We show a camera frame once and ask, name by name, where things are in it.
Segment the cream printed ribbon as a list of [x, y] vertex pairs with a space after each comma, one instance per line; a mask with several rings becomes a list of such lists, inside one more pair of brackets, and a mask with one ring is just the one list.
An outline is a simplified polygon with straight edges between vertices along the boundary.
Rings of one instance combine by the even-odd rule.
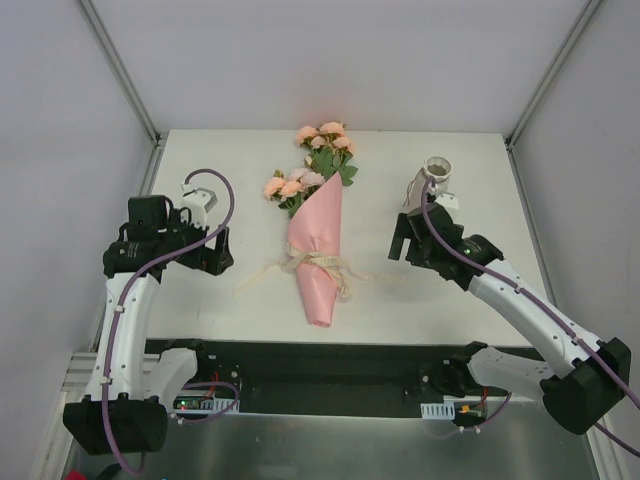
[[300, 251], [291, 244], [287, 244], [286, 260], [276, 260], [266, 264], [262, 269], [254, 272], [245, 280], [236, 285], [233, 295], [257, 284], [271, 269], [277, 268], [288, 274], [294, 274], [302, 265], [317, 267], [328, 275], [338, 290], [341, 300], [348, 300], [353, 295], [350, 280], [357, 279], [363, 282], [378, 282], [393, 285], [405, 284], [408, 278], [403, 275], [361, 272], [351, 268], [349, 262], [339, 255], [329, 255], [318, 251]]

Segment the pink wrapping paper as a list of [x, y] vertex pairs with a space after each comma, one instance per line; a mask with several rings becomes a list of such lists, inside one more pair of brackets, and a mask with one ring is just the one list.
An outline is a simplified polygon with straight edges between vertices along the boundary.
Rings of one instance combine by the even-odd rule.
[[342, 180], [334, 174], [305, 200], [287, 233], [300, 296], [309, 324], [329, 327], [340, 291]]

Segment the pink rose stem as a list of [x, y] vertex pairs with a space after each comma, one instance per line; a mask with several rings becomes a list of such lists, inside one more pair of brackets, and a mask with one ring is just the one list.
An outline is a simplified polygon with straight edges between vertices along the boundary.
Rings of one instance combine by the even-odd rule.
[[354, 143], [341, 122], [326, 122], [320, 127], [304, 126], [296, 135], [296, 143], [307, 150], [303, 162], [309, 170], [329, 180], [338, 174], [343, 186], [351, 186], [358, 168], [352, 165]]
[[292, 218], [324, 183], [325, 179], [320, 173], [306, 167], [296, 168], [288, 175], [276, 170], [265, 184], [263, 196], [276, 202], [278, 208]]

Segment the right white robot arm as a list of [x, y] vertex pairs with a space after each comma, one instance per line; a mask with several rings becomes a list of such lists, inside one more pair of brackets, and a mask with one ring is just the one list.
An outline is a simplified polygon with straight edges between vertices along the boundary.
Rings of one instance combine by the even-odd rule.
[[500, 314], [540, 355], [531, 360], [474, 342], [450, 369], [452, 387], [473, 394], [497, 387], [541, 403], [567, 431], [581, 435], [623, 398], [629, 387], [631, 351], [617, 338], [601, 340], [541, 299], [481, 235], [464, 236], [446, 209], [427, 203], [396, 220], [391, 260], [437, 272]]

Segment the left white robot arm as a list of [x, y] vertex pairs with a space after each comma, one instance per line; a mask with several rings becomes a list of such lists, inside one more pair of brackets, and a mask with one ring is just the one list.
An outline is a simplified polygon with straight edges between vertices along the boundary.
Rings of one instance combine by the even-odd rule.
[[212, 248], [207, 215], [213, 191], [184, 186], [178, 205], [163, 195], [132, 197], [128, 220], [103, 254], [107, 302], [97, 357], [82, 400], [68, 403], [63, 424], [90, 455], [157, 452], [164, 444], [173, 402], [184, 385], [204, 387], [211, 365], [193, 346], [175, 344], [143, 372], [149, 316], [167, 254], [192, 270], [218, 276], [230, 268], [229, 229]]

